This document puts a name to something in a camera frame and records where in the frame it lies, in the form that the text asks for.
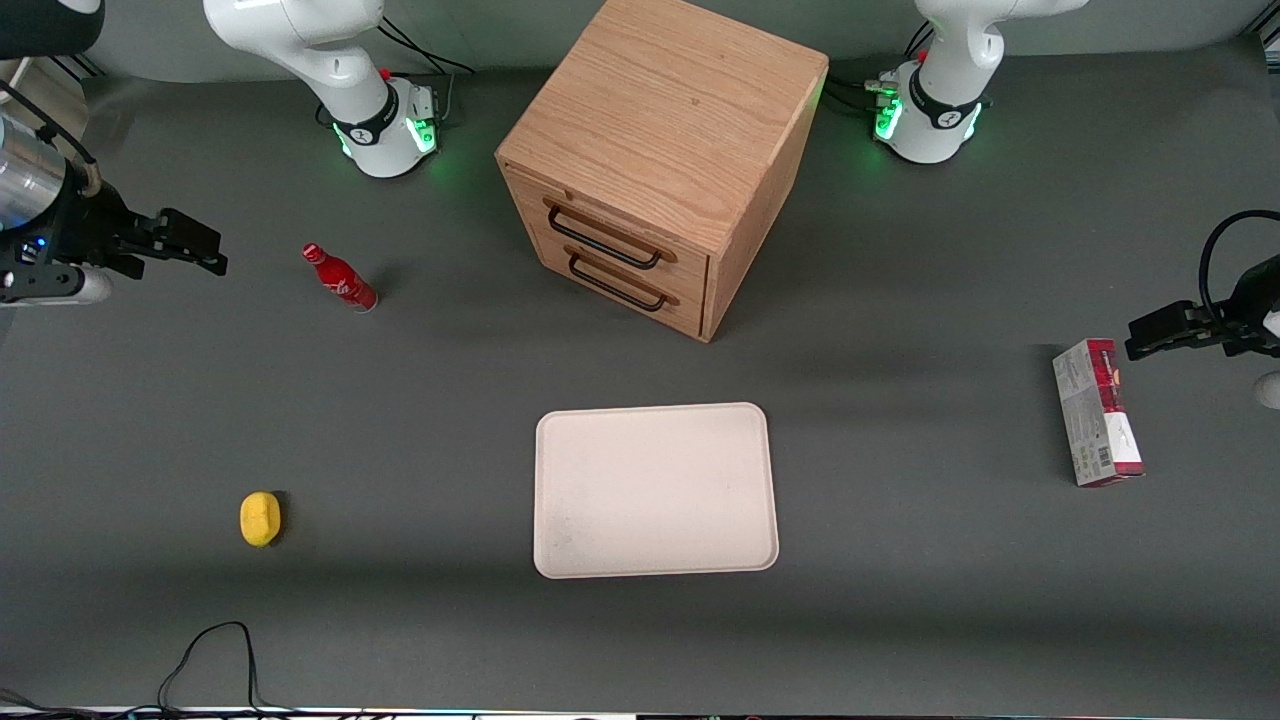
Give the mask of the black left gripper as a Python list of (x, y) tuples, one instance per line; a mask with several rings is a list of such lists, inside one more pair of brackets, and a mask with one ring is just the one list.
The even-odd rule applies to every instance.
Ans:
[[(1224, 355), (1260, 354), (1279, 357), (1277, 341), (1279, 255), (1249, 268), (1224, 302), (1224, 319), (1234, 332), (1224, 345)], [(1130, 337), (1125, 352), (1130, 361), (1178, 348), (1204, 348), (1221, 345), (1224, 333), (1213, 319), (1217, 304), (1210, 306), (1179, 300), (1158, 307), (1128, 324)]]

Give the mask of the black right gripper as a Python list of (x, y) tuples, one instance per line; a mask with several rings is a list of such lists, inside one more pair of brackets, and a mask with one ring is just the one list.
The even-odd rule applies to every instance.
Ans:
[(174, 208), (148, 222), (152, 243), (133, 243), (142, 217), (104, 186), (91, 197), (81, 193), (76, 170), (3, 172), (3, 274), (54, 263), (109, 269), (141, 281), (146, 259), (186, 263), (224, 277), (228, 258), (221, 236)]

